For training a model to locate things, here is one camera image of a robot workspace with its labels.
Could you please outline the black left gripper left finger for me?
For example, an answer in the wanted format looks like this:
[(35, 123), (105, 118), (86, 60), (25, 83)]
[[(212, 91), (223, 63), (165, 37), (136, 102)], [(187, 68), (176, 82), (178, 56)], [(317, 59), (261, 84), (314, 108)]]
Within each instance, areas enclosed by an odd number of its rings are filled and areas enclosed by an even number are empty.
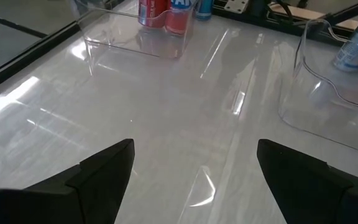
[(0, 223), (114, 223), (134, 163), (133, 139), (24, 189), (0, 189)]

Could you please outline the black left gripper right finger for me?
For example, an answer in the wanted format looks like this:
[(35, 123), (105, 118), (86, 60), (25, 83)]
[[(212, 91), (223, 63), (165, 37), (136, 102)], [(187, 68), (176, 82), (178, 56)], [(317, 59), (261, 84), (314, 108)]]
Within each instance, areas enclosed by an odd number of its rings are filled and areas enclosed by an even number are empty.
[(257, 159), (287, 223), (358, 223), (358, 177), (269, 139)]

